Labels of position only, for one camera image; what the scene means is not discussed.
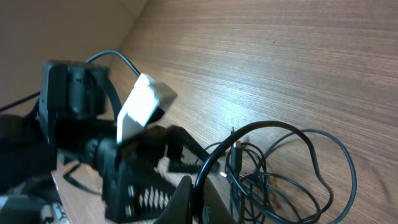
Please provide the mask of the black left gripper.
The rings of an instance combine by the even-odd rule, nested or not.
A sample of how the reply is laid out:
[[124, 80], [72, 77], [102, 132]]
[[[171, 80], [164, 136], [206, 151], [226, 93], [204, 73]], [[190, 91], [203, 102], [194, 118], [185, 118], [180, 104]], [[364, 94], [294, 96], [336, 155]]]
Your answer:
[[[155, 126], [161, 143], [160, 160], [169, 159], [168, 172], [199, 174], [210, 156], [182, 127]], [[93, 167], [103, 179], [102, 200], [104, 216], [115, 223], [150, 220], [160, 216], [167, 198], [174, 193], [174, 185], [155, 171], [143, 159], [116, 160], [118, 145], [113, 138], [104, 138], [96, 149]]]

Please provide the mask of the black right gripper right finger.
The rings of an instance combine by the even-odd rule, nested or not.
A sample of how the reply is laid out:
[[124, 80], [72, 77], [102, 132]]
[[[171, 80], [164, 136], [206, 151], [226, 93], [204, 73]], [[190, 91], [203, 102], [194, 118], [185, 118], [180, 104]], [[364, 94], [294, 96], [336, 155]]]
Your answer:
[[202, 224], [236, 224], [209, 178], [203, 186]]

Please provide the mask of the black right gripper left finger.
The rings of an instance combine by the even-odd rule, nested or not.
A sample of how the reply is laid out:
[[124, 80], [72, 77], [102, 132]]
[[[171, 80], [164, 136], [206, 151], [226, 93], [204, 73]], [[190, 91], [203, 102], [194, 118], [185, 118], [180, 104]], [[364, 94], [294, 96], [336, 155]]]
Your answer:
[[192, 179], [184, 176], [154, 224], [192, 224]]

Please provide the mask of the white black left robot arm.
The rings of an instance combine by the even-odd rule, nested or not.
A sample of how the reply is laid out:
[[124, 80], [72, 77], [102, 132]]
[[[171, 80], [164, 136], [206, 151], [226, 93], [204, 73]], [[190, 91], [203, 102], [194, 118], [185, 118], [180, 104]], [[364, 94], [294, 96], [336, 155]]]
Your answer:
[[200, 160], [208, 153], [183, 128], [157, 125], [176, 92], [143, 73], [121, 103], [108, 75], [92, 63], [45, 63], [33, 110], [1, 116], [1, 192], [55, 170], [65, 156], [99, 173], [108, 220], [191, 223], [190, 175], [200, 167], [182, 152]]

